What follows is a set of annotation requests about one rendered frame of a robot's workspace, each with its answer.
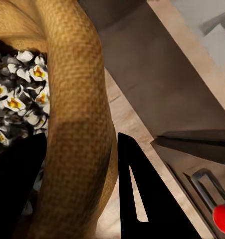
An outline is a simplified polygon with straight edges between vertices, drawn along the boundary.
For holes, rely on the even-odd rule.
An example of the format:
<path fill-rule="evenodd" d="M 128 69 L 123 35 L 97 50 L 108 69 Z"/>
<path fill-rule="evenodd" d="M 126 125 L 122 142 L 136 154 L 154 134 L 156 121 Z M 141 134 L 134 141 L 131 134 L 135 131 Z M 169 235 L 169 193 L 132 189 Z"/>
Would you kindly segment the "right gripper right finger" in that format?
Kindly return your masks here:
<path fill-rule="evenodd" d="M 136 140 L 118 133 L 121 239 L 202 239 Z M 137 219 L 131 166 L 149 222 Z"/>

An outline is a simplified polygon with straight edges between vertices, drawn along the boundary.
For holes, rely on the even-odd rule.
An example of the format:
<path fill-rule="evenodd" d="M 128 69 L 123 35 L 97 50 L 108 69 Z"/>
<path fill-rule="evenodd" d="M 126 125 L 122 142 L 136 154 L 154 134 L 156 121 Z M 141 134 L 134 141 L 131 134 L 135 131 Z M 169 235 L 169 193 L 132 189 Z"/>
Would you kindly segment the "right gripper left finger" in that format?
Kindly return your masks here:
<path fill-rule="evenodd" d="M 47 134 L 31 135 L 0 155 L 0 239 L 11 239 L 46 156 Z"/>

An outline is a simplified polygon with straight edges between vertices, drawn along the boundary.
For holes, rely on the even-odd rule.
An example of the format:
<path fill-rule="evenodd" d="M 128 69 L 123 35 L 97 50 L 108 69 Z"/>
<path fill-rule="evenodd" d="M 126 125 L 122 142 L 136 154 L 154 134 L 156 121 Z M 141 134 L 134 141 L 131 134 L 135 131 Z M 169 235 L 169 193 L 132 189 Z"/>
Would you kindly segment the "popcorn bag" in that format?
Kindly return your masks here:
<path fill-rule="evenodd" d="M 0 54 L 25 51 L 47 59 L 50 112 L 40 191 L 11 239 L 95 239 L 119 176 L 99 35 L 77 0 L 0 0 Z"/>

